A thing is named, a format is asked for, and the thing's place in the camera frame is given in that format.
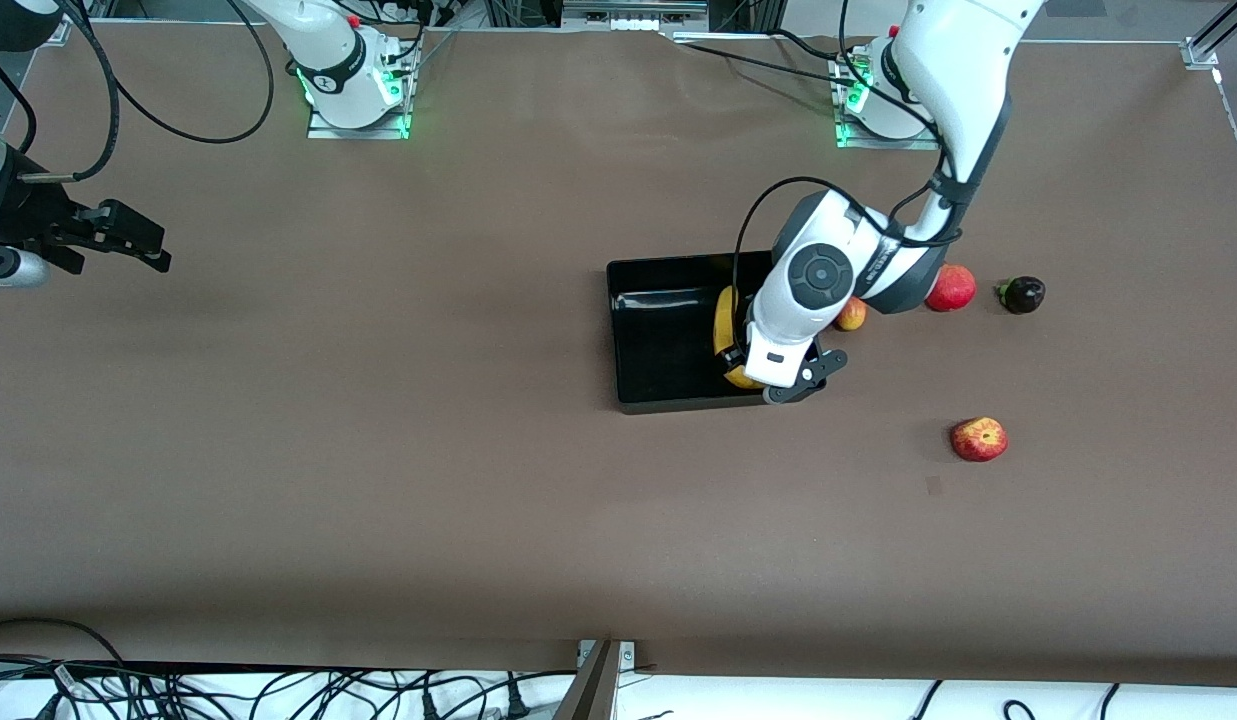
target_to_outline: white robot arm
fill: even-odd
[[[887,226],[882,213],[836,191],[797,204],[750,307],[747,377],[792,387],[814,336],[850,296],[880,313],[925,299],[1007,122],[1009,59],[1043,1],[910,0],[897,36],[871,42],[880,72],[862,122],[883,136],[920,132],[917,120],[880,99],[896,96],[933,118],[946,161],[915,224]]]
[[[335,127],[365,127],[404,100],[396,37],[332,0],[244,0],[285,41],[312,106]]]

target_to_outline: black plastic bin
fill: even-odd
[[[609,264],[614,371],[623,413],[764,403],[758,388],[738,388],[724,379],[722,360],[711,353],[715,301],[732,267],[729,252]],[[740,307],[750,304],[771,268],[768,251],[740,256]]]

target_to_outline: brown table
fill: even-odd
[[[100,36],[183,127],[261,105],[239,27]],[[165,224],[174,267],[0,292],[0,616],[143,659],[559,666],[614,633],[661,671],[1237,683],[1237,146],[1174,46],[1021,47],[969,309],[833,334],[804,405],[657,416],[615,409],[605,264],[727,250],[790,174],[887,208],[931,155],[836,150],[823,83],[653,35],[432,63],[407,142],[304,140],[289,82],[226,147],[125,109],[73,193]],[[28,95],[33,156],[88,165],[87,47]],[[998,309],[1014,273],[1040,313]],[[971,414],[999,460],[948,452]]]

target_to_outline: gray floor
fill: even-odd
[[[1034,40],[1159,40],[1180,41],[1204,26],[1225,2],[1216,0],[1049,0],[1028,37]],[[837,5],[829,0],[788,0],[784,27],[802,35],[834,35]],[[899,17],[905,0],[856,0],[850,6],[850,35],[877,35]],[[205,0],[118,0],[119,17],[235,20],[225,2]],[[1220,51],[1226,100],[1237,127],[1237,35]],[[0,54],[0,63],[21,82],[27,56]],[[14,100],[0,87],[0,113]]]

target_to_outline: red and yellow apple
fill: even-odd
[[[925,297],[925,306],[939,313],[960,311],[961,307],[969,306],[976,294],[978,283],[974,281],[974,273],[970,273],[966,266],[943,264],[938,270],[934,288],[929,291],[929,297]]]
[[[992,460],[1002,454],[1006,447],[1009,447],[1009,435],[996,419],[966,419],[951,428],[951,448],[961,460]]]
[[[850,297],[845,307],[841,307],[841,314],[836,315],[836,328],[842,329],[842,332],[856,332],[856,329],[862,327],[866,322],[866,302],[857,299],[857,297]]]

